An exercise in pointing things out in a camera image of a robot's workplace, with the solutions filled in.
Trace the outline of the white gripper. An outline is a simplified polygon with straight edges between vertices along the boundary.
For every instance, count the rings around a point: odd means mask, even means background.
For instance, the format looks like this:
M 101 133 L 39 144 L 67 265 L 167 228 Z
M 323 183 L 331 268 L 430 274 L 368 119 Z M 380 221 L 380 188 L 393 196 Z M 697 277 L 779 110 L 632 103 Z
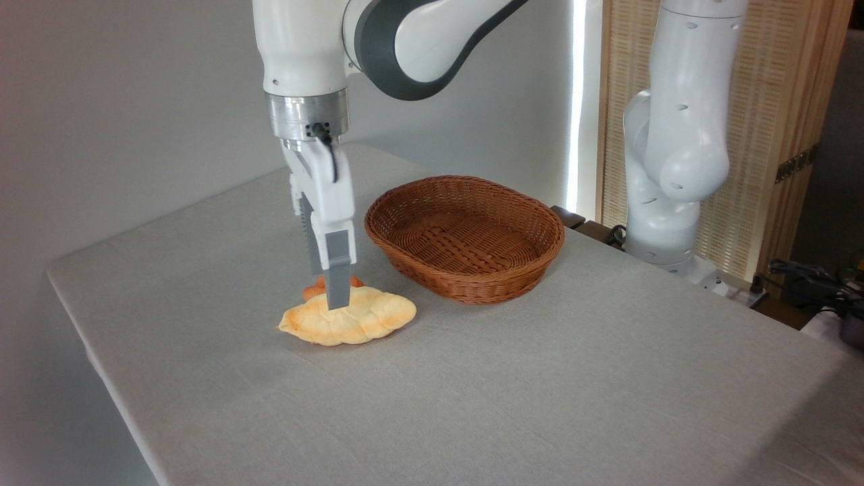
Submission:
M 328 310 L 347 307 L 352 265 L 357 261 L 354 230 L 345 229 L 355 214 L 348 157 L 337 142 L 282 139 L 281 144 L 291 171 L 294 213 L 302 222 L 312 274 L 324 273 Z M 325 234 L 324 270 L 315 234 Z

